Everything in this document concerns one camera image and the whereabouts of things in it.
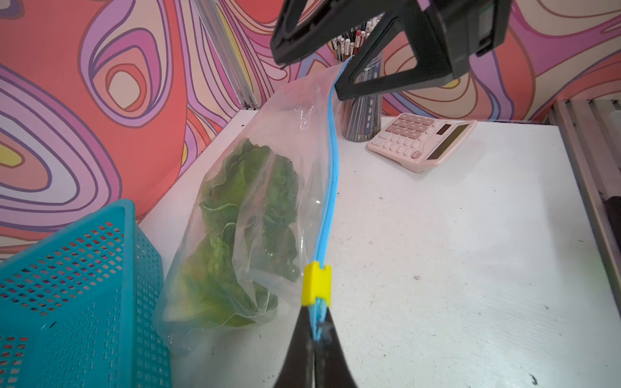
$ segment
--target psychedelic wallpaper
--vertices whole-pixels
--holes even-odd
[[[334,64],[327,47],[273,63],[282,0],[219,1],[257,101]],[[0,0],[0,36],[0,260],[119,198],[141,219],[242,108],[192,0]],[[415,60],[406,43],[386,72]],[[538,120],[559,97],[618,99],[621,2],[514,0],[506,43],[471,65],[385,113]]]

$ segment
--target green lettuce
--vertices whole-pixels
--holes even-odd
[[[224,161],[218,174],[203,183],[200,207],[207,235],[175,276],[173,318],[198,318],[208,327],[241,327],[277,306],[274,294],[252,282],[255,303],[235,276],[232,256],[237,219],[247,199],[263,210],[250,217],[243,234],[250,247],[257,238],[257,220],[263,223],[262,248],[253,252],[250,266],[292,282],[298,279],[296,238],[290,227],[297,217],[298,175],[291,160],[274,154],[273,164],[267,166],[265,190],[257,190],[264,192],[265,198],[248,198],[256,195],[253,188],[262,185],[255,181],[260,174],[265,176],[261,169],[272,153],[270,147],[259,147],[245,139]]]

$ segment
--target table surface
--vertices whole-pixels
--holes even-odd
[[[140,227],[165,272],[241,111]],[[422,174],[339,138],[332,315],[363,387],[618,387],[621,320],[554,126],[480,122]],[[271,387],[297,308],[197,341],[176,386]]]

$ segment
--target plastic bag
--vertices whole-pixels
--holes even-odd
[[[280,303],[299,306],[303,270],[325,256],[332,223],[341,69],[271,96],[205,175],[156,307],[173,352],[194,329],[265,323]]]

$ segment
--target blue basket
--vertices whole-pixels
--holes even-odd
[[[170,387],[161,258],[122,199],[0,263],[0,388]]]

